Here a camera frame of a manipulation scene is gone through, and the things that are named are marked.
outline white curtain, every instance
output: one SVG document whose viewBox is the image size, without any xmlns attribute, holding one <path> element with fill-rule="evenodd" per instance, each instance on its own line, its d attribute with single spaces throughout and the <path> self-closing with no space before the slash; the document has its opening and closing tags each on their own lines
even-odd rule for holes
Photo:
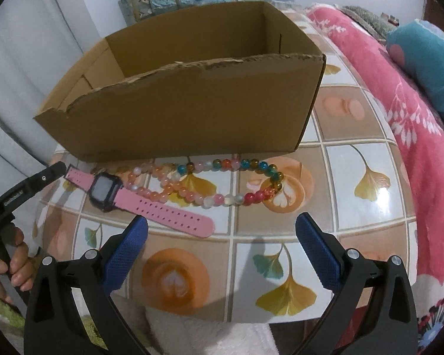
<svg viewBox="0 0 444 355">
<path fill-rule="evenodd" d="M 5 0 L 0 6 L 0 195 L 39 172 L 56 142 L 33 119 L 82 50 L 56 0 Z M 16 213 L 30 235 L 36 201 Z"/>
</svg>

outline cardboard box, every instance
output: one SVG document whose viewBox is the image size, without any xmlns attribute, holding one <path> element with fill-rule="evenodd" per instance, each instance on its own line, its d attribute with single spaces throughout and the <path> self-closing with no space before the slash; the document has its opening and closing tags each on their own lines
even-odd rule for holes
<svg viewBox="0 0 444 355">
<path fill-rule="evenodd" d="M 191 7 L 103 39 L 35 119 L 88 162 L 291 152 L 325 63 L 268 3 Z"/>
</svg>

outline beaded bracelet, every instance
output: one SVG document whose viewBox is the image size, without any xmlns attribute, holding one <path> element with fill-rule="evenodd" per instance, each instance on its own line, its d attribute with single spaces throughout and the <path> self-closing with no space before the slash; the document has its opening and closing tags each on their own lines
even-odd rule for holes
<svg viewBox="0 0 444 355">
<path fill-rule="evenodd" d="M 217 193 L 213 196 L 203 197 L 198 193 L 189 191 L 183 185 L 181 185 L 181 177 L 185 174 L 200 173 L 202 171 L 245 171 L 252 170 L 259 174 L 264 174 L 270 178 L 270 186 L 264 190 L 259 190 L 255 193 L 248 192 L 245 195 L 238 193 L 235 196 L 232 194 L 222 195 Z M 142 173 L 151 173 L 154 178 L 158 178 L 160 185 L 163 188 L 162 193 L 150 191 L 149 189 L 136 186 L 135 180 Z M 165 203 L 168 201 L 168 196 L 173 192 L 178 192 L 178 195 L 184 198 L 187 202 L 195 203 L 197 205 L 204 206 L 205 208 L 211 208 L 212 206 L 220 206 L 222 204 L 226 206 L 230 205 L 251 205 L 253 203 L 260 203 L 264 200 L 272 198 L 282 188 L 282 181 L 284 175 L 278 171 L 276 165 L 268 164 L 265 161 L 259 161 L 257 159 L 225 159 L 205 162 L 189 162 L 187 164 L 164 164 L 162 167 L 157 167 L 152 164 L 143 164 L 141 167 L 135 167 L 133 172 L 128 174 L 128 188 L 134 192 L 137 192 L 142 197 L 148 198 L 151 201 L 159 201 Z"/>
</svg>

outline table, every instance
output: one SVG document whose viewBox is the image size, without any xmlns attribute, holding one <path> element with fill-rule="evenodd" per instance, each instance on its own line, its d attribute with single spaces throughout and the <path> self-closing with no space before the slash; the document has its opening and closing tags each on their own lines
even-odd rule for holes
<svg viewBox="0 0 444 355">
<path fill-rule="evenodd" d="M 120 295 L 206 320 L 273 323 L 318 318 L 332 293 L 322 288 L 296 239 L 294 222 L 301 212 L 309 212 L 323 231 L 365 257 L 400 256 L 415 282 L 416 217 L 394 136 L 365 83 L 335 45 L 299 12 L 288 9 L 285 14 L 327 55 L 328 65 L 299 148 L 284 156 L 239 156 L 276 164 L 285 174 L 282 192 L 249 207 L 203 209 L 172 199 L 168 204 L 213 218 L 215 233 L 197 239 L 150 222 L 148 241 Z M 154 163 L 233 157 L 183 156 Z M 58 160 L 87 172 L 100 168 L 79 162 L 60 146 L 52 162 Z M 119 162 L 105 168 L 125 181 L 141 163 Z M 256 191 L 265 179 L 251 171 L 219 171 L 185 180 L 199 193 L 235 194 Z M 160 190 L 156 178 L 142 175 L 139 180 Z M 58 260 L 69 260 L 99 249 L 132 218 L 118 210 L 103 214 L 80 189 L 61 179 L 43 192 L 33 235 Z M 154 271 L 159 275 L 146 280 L 144 274 Z M 149 287 L 160 290 L 159 296 L 149 296 Z M 368 297 L 365 291 L 360 304 L 366 305 Z"/>
</svg>

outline metal screw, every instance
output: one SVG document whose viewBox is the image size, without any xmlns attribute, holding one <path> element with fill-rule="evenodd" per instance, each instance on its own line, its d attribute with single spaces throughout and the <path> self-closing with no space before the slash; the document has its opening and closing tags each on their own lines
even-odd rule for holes
<svg viewBox="0 0 444 355">
<path fill-rule="evenodd" d="M 358 259 L 360 257 L 360 253 L 356 249 L 350 249 L 347 251 L 347 256 L 351 259 Z"/>
<path fill-rule="evenodd" d="M 43 259 L 43 265 L 50 265 L 51 263 L 52 263 L 52 257 L 51 256 L 46 256 L 44 259 Z"/>
<path fill-rule="evenodd" d="M 97 257 L 97 251 L 94 249 L 90 249 L 84 255 L 86 259 L 95 259 Z"/>
<path fill-rule="evenodd" d="M 401 258 L 399 256 L 392 256 L 392 262 L 394 265 L 401 265 Z"/>
</svg>

